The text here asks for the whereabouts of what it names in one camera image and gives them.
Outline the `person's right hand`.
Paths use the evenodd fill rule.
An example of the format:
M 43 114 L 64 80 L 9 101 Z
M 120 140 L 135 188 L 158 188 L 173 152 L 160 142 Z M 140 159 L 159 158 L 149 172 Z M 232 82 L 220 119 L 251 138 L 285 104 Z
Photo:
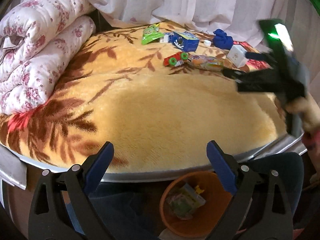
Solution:
M 277 97 L 274 104 L 281 120 L 285 120 L 287 114 L 298 114 L 305 132 L 315 133 L 319 130 L 319 105 L 309 92 L 306 97 L 300 97 L 288 103 L 285 109 L 282 108 Z

